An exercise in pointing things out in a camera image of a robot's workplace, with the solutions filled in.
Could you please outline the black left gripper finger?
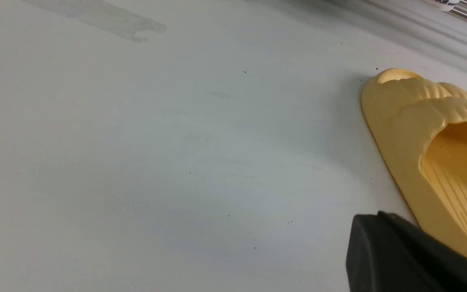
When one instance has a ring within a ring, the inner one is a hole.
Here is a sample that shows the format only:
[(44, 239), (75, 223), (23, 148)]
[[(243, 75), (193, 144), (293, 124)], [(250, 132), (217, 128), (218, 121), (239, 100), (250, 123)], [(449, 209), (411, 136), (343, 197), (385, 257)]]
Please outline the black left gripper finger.
[(354, 215), (351, 292), (467, 292), (467, 258), (393, 213)]

